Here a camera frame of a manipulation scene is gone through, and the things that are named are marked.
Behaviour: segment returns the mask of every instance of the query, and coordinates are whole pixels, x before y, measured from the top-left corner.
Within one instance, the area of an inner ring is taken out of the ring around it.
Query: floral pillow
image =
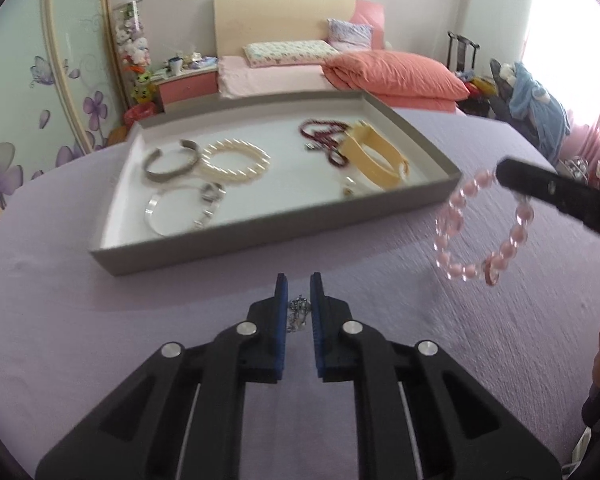
[[[251,43],[244,53],[252,68],[275,65],[320,65],[338,51],[323,40]]]
[[[368,46],[355,45],[346,41],[330,41],[329,44],[338,52],[360,52],[361,50],[371,50]]]
[[[374,28],[371,25],[343,22],[342,20],[328,19],[329,44],[349,43],[371,50],[371,36]]]

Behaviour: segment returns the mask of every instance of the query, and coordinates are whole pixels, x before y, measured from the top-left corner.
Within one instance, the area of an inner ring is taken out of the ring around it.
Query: yellow bangle
[[[389,163],[391,169],[376,162],[362,146],[368,146]],[[347,138],[338,147],[341,155],[360,170],[371,182],[382,189],[390,189],[402,182],[401,169],[409,174],[409,161],[388,140],[363,121],[347,130]]]

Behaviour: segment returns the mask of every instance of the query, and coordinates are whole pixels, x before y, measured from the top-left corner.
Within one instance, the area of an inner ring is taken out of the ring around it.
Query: pink bed sheet
[[[225,56],[218,63],[220,95],[227,98],[261,94],[335,90],[320,65],[251,68],[241,56]]]

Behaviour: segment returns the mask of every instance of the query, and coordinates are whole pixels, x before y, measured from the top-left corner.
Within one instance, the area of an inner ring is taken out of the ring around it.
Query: red beaded necklace
[[[307,128],[309,126],[327,126],[325,130],[311,130]],[[338,151],[339,142],[334,136],[342,135],[349,129],[347,123],[340,121],[319,121],[316,119],[308,119],[304,123],[300,124],[298,128],[300,135],[305,139],[312,140],[316,146],[320,147],[327,152],[327,160],[337,166],[338,168],[344,168],[348,163],[349,159],[340,154]]]

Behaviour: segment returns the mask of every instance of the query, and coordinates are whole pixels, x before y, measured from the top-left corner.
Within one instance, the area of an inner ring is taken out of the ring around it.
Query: window
[[[573,115],[600,116],[600,5],[597,0],[533,0],[523,62]]]

